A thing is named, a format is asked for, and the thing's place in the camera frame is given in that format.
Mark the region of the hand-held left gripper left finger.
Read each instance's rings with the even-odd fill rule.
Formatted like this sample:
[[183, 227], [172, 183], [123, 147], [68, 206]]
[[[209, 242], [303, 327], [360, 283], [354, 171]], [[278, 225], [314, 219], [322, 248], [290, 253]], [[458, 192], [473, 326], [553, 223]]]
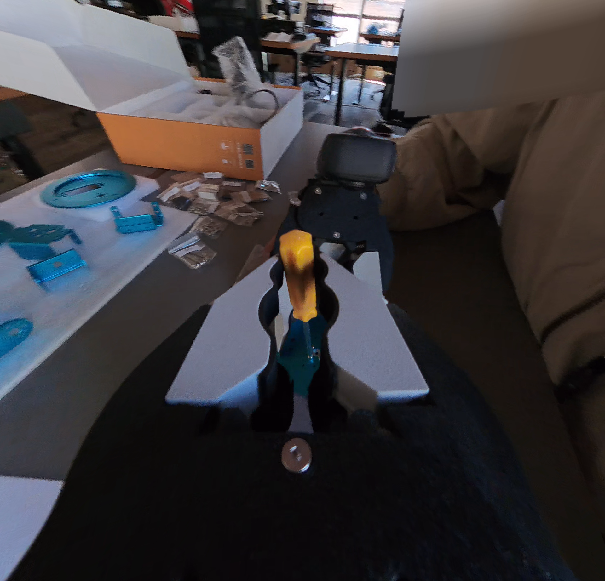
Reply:
[[287, 430], [293, 385], [278, 352], [290, 316], [284, 268], [275, 255], [214, 301], [166, 403], [239, 409], [255, 430]]

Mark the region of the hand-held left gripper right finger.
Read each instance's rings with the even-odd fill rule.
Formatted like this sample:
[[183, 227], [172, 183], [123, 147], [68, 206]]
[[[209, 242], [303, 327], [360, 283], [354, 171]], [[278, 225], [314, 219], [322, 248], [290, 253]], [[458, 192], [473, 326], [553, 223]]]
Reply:
[[318, 255], [315, 276], [324, 328], [320, 366], [308, 389], [312, 430], [344, 426], [356, 411], [426, 397], [427, 381], [380, 290], [326, 253]]

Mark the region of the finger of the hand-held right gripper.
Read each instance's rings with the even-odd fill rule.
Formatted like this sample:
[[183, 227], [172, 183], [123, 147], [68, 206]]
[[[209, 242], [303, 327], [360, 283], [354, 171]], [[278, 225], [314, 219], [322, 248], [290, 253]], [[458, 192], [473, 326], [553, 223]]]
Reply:
[[352, 265], [353, 275], [374, 290], [379, 296], [383, 295], [382, 275], [378, 252], [363, 252]]

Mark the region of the yellow handled screwdriver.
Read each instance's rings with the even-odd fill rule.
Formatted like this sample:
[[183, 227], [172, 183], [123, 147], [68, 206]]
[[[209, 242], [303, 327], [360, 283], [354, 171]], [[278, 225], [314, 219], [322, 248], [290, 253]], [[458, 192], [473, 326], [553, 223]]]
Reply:
[[318, 315], [313, 237], [298, 229], [284, 233], [279, 239], [279, 255], [292, 305], [292, 316], [302, 323], [307, 357], [313, 360], [315, 348], [310, 321]]

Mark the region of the blue round metal disc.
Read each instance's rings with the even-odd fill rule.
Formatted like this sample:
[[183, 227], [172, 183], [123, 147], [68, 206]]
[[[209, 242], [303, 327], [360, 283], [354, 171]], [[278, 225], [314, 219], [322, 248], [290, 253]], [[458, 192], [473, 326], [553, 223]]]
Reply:
[[278, 361], [288, 372], [294, 393], [303, 398], [308, 397], [313, 377], [320, 368], [326, 328], [327, 322], [321, 314], [308, 323], [292, 317], [278, 351]]

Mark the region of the person's right forearm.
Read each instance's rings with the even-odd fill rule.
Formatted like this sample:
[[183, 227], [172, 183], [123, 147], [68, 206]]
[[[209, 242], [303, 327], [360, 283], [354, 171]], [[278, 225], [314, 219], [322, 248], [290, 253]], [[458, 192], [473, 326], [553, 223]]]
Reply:
[[377, 187], [389, 229], [433, 229], [492, 209], [555, 102], [434, 115], [396, 139], [395, 169]]

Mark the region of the distant wood edged desk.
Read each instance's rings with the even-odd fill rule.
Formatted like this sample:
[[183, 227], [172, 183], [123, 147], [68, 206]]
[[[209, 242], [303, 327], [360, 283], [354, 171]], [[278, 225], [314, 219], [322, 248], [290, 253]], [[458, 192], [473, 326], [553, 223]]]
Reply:
[[354, 103], [358, 106], [362, 95], [363, 85], [366, 80], [367, 68], [369, 66], [380, 67], [383, 70], [386, 70], [387, 73], [394, 74], [396, 71], [399, 49], [398, 46], [386, 47], [384, 45], [372, 43], [343, 43], [326, 48], [324, 53], [332, 60], [341, 61], [339, 89], [337, 91], [337, 102], [334, 114], [334, 125], [340, 126], [345, 82], [347, 79], [347, 63], [353, 62], [355, 65], [362, 67], [358, 100]]
[[316, 35], [307, 34], [306, 38], [300, 41], [278, 41], [276, 39], [264, 38], [261, 40], [261, 51], [267, 54], [278, 54], [282, 56], [293, 57], [294, 71], [293, 84], [295, 87], [300, 86], [300, 64], [303, 54], [308, 53], [314, 45], [320, 42]]

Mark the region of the pile of small hardware bags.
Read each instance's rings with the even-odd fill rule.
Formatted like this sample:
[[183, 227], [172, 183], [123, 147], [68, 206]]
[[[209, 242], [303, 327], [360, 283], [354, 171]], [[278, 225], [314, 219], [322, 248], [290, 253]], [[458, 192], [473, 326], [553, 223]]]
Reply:
[[254, 226], [264, 216], [261, 206], [283, 193], [276, 181], [246, 182], [227, 178], [221, 172], [183, 172], [173, 177], [172, 183], [157, 195], [157, 201], [193, 214], [195, 219], [168, 246], [168, 254], [193, 270], [210, 264], [216, 257], [211, 240], [217, 240], [231, 226]]

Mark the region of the white foam sheet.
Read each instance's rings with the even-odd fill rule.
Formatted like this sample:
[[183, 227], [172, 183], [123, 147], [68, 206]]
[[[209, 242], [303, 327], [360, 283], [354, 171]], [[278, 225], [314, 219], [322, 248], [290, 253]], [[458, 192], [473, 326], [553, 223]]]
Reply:
[[1, 323], [24, 318], [33, 331], [1, 358], [1, 396], [8, 394], [29, 373], [67, 341], [144, 270], [168, 245], [195, 221], [189, 212], [161, 206], [162, 227], [151, 231], [119, 234], [109, 210], [101, 222], [86, 210], [57, 210], [46, 206], [39, 185], [1, 203], [1, 220], [16, 227], [57, 224], [73, 229], [82, 240], [69, 239], [53, 245], [57, 252], [74, 248], [86, 265], [46, 284], [37, 284], [23, 260], [11, 248], [1, 246]]

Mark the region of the orange and white cardboard box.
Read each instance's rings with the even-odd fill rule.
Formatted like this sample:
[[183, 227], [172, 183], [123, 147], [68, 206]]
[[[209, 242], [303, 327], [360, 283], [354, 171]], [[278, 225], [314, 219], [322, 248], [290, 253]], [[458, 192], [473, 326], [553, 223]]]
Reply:
[[194, 79], [176, 34], [73, 0], [1, 0], [1, 86], [92, 111], [125, 164], [267, 178], [303, 126], [294, 86]]

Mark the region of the black mesh office chair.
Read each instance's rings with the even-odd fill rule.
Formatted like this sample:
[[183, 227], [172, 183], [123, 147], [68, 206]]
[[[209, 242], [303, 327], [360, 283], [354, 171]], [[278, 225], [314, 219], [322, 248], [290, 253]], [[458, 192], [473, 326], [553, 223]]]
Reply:
[[199, 26], [200, 46], [203, 51], [201, 75], [220, 78], [222, 73], [214, 48], [239, 36], [250, 51], [262, 78], [260, 12], [256, 0], [192, 0], [193, 12]]

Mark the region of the blue joined metal brackets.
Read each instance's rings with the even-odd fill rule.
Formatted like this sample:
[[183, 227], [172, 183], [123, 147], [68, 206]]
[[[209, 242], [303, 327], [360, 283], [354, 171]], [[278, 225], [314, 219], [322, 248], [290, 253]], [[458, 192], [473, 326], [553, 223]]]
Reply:
[[51, 244], [68, 237], [76, 245], [82, 240], [73, 230], [57, 224], [32, 224], [16, 227], [7, 221], [1, 221], [1, 245], [8, 246], [24, 260], [42, 261], [53, 258], [57, 252]]

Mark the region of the white assembly guide sheet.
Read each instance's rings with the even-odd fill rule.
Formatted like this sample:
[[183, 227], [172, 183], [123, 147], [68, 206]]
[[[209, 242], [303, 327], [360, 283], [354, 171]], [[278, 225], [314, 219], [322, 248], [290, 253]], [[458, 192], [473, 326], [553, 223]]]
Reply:
[[1, 476], [1, 580], [25, 556], [62, 490], [62, 481]]

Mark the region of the blue multi-hole metal bracket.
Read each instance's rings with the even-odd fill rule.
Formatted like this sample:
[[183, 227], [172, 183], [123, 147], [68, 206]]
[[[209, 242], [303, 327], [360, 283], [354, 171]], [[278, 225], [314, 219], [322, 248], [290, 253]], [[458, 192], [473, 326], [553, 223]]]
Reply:
[[149, 214], [138, 214], [123, 216], [116, 206], [110, 207], [116, 230], [121, 235], [140, 233], [156, 230], [163, 226], [164, 216], [160, 205], [156, 202], [151, 204], [152, 212]]

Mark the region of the small blue metal bracket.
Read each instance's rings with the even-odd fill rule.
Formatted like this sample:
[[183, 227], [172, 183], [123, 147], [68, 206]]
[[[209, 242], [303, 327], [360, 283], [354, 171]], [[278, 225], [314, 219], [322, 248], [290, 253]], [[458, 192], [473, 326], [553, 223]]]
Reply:
[[29, 265], [26, 270], [35, 283], [42, 285], [87, 266], [87, 262], [72, 248]]

